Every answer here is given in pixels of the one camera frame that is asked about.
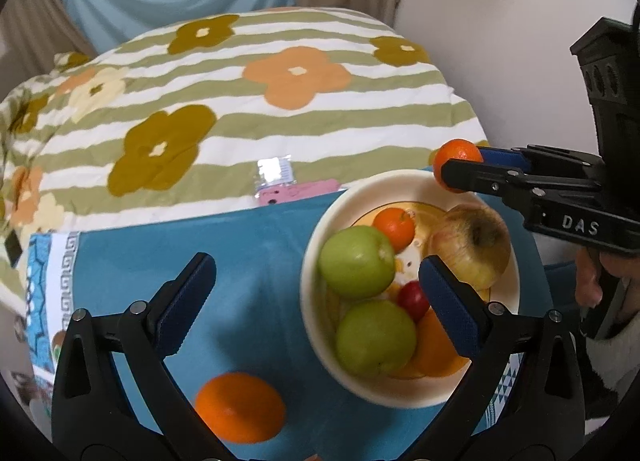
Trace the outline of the right hand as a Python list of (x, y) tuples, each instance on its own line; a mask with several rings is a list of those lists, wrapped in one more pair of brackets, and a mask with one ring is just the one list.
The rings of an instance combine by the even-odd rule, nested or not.
[(640, 259), (601, 253), (593, 259), (587, 249), (580, 249), (576, 254), (576, 289), (575, 299), (579, 306), (596, 307), (603, 297), (599, 278), (601, 270), (610, 275), (630, 281), (620, 313), (623, 317), (633, 316), (639, 311), (639, 279)]

